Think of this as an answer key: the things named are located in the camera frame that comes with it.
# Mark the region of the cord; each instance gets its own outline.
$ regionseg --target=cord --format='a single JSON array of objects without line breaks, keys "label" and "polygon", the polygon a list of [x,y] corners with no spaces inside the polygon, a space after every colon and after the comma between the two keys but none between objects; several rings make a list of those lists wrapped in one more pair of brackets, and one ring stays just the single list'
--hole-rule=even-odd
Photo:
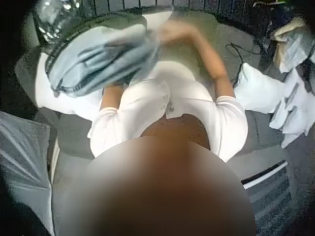
[{"label": "cord", "polygon": [[235,88],[236,85],[238,84],[238,77],[239,77],[239,74],[240,74],[240,72],[241,72],[242,65],[244,64],[244,60],[243,60],[243,57],[242,57],[242,55],[241,55],[239,49],[242,49],[243,51],[245,51],[245,52],[247,52],[247,53],[250,53],[250,54],[253,54],[253,55],[261,55],[262,49],[260,48],[260,51],[259,51],[258,53],[256,53],[256,52],[253,52],[253,51],[251,51],[251,50],[247,50],[247,49],[245,49],[245,48],[243,48],[243,47],[241,47],[240,45],[237,45],[237,44],[235,44],[235,43],[226,44],[225,48],[228,49],[229,47],[233,48],[233,49],[236,51],[236,53],[238,54],[239,59],[241,60],[240,66],[239,66],[239,68],[238,68],[238,72],[237,72],[237,74],[236,74],[236,78],[233,79],[233,80],[231,80],[231,81],[234,81],[234,83],[233,83],[233,88]]}]

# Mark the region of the white cloth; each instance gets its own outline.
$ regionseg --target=white cloth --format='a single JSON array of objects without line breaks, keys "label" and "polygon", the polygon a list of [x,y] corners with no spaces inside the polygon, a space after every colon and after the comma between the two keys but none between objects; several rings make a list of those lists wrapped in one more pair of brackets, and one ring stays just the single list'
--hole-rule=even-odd
[{"label": "white cloth", "polygon": [[197,117],[204,125],[211,151],[227,162],[243,147],[248,126],[245,111],[236,98],[221,96],[216,102],[206,88],[178,71],[165,69],[173,62],[159,62],[148,79],[129,86],[119,109],[102,109],[92,123],[89,136],[95,156],[116,144],[138,138],[164,114],[176,118],[183,114]]}]

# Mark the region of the woman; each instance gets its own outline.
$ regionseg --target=woman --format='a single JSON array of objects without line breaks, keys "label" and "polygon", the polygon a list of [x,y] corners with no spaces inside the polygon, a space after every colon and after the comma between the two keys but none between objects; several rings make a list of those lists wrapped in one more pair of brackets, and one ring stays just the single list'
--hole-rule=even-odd
[{"label": "woman", "polygon": [[206,88],[164,70],[129,86],[105,88],[90,131],[96,156],[141,136],[170,136],[193,141],[228,161],[244,145],[248,126],[220,56],[192,25],[169,21],[159,30],[163,45],[185,42],[199,52],[214,81],[216,101]]}]

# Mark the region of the clear plastic bottle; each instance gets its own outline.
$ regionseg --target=clear plastic bottle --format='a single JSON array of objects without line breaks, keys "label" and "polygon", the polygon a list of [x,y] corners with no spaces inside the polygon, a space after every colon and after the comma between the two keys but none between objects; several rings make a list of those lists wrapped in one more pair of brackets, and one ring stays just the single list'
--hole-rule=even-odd
[{"label": "clear plastic bottle", "polygon": [[48,43],[55,43],[62,33],[80,21],[81,0],[39,0],[36,5],[37,25]]}]

